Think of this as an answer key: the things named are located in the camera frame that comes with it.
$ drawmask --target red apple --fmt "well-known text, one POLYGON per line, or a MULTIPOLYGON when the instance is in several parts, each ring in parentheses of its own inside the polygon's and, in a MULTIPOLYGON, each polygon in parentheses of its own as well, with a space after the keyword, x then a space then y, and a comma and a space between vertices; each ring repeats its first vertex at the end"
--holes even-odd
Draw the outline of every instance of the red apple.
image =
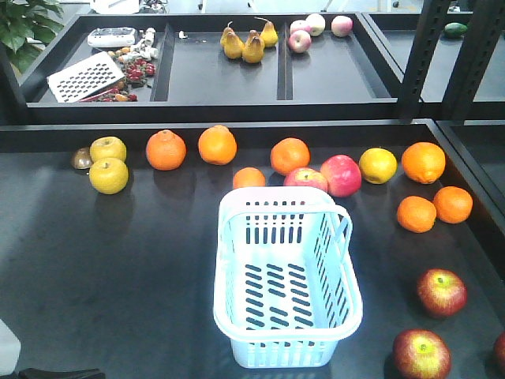
POLYGON ((305 30, 307 33, 310 33, 312 28, 307 20, 296 20, 290 25, 290 34, 295 33, 297 30, 305 30))
POLYGON ((324 161, 320 171, 328 181, 332 196, 347 197, 361 188, 360 167, 350 156, 332 156, 324 161))
POLYGON ((444 379, 451 371, 451 351, 440 336, 424 329, 400 332, 393 343, 393 360, 407 379, 444 379))
POLYGON ((312 44, 310 34, 305 30, 297 30, 287 40, 287 44, 295 53, 306 52, 312 44))
POLYGON ((310 167, 300 167, 292 170, 284 178, 284 186, 310 186, 324 192, 328 191, 328 182, 323 174, 310 167))
POLYGON ((505 375, 505 332, 501 332, 496 338, 492 352, 499 370, 505 375))
POLYGON ((431 268, 417 281, 417 294, 434 318, 449 317, 461 310, 467 300, 466 286, 452 271, 431 268))

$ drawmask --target pink apple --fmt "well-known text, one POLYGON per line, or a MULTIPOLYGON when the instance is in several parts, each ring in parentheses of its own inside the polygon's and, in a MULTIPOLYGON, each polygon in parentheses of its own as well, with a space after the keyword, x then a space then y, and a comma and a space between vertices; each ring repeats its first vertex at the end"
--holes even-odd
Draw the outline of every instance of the pink apple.
POLYGON ((323 174, 310 167, 300 167, 292 170, 284 178, 284 186, 310 186, 324 192, 328 191, 328 182, 323 174))
POLYGON ((332 196, 348 197, 361 188, 360 167, 350 156, 332 156, 323 162, 320 171, 328 181, 328 193, 332 196))
POLYGON ((326 20, 324 17, 318 13, 311 13, 305 18, 305 20, 310 25, 310 36, 317 37, 323 34, 324 28, 326 28, 326 20))
POLYGON ((309 32, 305 30, 297 30, 287 40, 287 44, 295 53, 306 52, 312 44, 309 32))
POLYGON ((312 28, 307 20, 296 20, 290 25, 290 34, 295 33, 297 30, 305 30, 307 33, 310 33, 312 28))
POLYGON ((353 30, 353 20, 348 16, 337 16, 331 22, 331 31, 337 37, 346 37, 353 30))

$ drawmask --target green fruit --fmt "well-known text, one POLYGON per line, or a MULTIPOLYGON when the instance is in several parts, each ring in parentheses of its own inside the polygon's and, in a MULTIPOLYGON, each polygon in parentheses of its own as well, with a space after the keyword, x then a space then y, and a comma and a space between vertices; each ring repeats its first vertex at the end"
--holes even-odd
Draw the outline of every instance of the green fruit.
POLYGON ((443 35, 446 38, 457 39, 461 38, 468 28, 464 24, 460 24, 458 22, 451 22, 450 24, 445 25, 443 28, 443 35))

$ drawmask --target black shelf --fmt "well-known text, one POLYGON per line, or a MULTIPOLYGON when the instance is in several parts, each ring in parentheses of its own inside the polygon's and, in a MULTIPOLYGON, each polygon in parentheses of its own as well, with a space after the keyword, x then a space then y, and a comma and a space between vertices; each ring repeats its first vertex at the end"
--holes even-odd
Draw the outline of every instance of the black shelf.
MULTIPOLYGON (((417 13, 363 13, 371 28, 390 51, 397 67, 405 72, 407 58, 416 35, 419 14, 417 13)), ((472 13, 448 13, 445 22, 467 24, 472 13)), ((463 39, 438 39, 435 53, 426 77, 421 98, 424 102, 421 115, 435 118, 440 113, 440 104, 451 78, 456 58, 463 39)), ((499 38, 481 85, 477 90, 468 118, 503 118, 505 101, 505 78, 501 74, 505 59, 505 40, 499 38)))
POLYGON ((75 17, 21 79, 32 124, 66 122, 220 122, 390 118, 399 88, 399 70, 360 13, 353 33, 337 38, 329 30, 313 38, 311 49, 294 54, 286 30, 300 15, 264 15, 279 32, 275 48, 258 65, 231 61, 219 46, 223 28, 233 21, 242 39, 261 30, 263 21, 246 15, 130 15, 75 17), (161 51, 152 90, 140 90, 139 103, 57 103, 45 78, 94 51, 86 35, 97 27, 153 27, 161 51), (178 37, 180 31, 187 38, 178 37))

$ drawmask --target dark table surface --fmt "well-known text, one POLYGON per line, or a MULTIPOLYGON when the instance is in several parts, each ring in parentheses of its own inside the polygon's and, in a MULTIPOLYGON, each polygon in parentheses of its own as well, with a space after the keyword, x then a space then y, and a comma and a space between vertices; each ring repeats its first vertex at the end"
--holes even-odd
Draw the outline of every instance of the dark table surface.
MULTIPOLYGON (((371 147, 367 130, 362 138, 346 139, 338 130, 324 134, 323 143, 314 141, 311 148, 311 166, 339 153, 358 160, 371 147)), ((336 199, 354 224, 350 254, 364 316, 330 363, 247 370, 234 361, 212 318, 219 202, 244 166, 263 170, 269 186, 281 185, 269 167, 271 143, 299 135, 296 129, 257 132, 263 144, 239 140, 236 159, 223 167, 203 163, 194 144, 188 144, 183 165, 169 172, 154 171, 140 149, 129 150, 132 178, 114 196, 98 194, 84 171, 71 168, 71 151, 3 149, 0 317, 21 341, 17 370, 98 367, 111 379, 392 379, 399 378, 391 362, 395 336, 405 328, 428 328, 452 351, 449 378, 498 377, 490 354, 503 330, 497 306, 505 299, 503 284, 468 223, 436 222, 422 235, 397 224, 395 210, 405 196, 430 198, 453 184, 444 174, 423 186, 401 168, 385 185, 364 182, 352 197, 336 199), (456 271, 469 289, 466 308, 442 321, 427 317, 415 295, 417 277, 432 267, 456 271)), ((373 140, 398 159, 408 144, 429 136, 397 134, 377 131, 382 137, 373 140)), ((453 170, 449 165, 447 171, 453 170)))

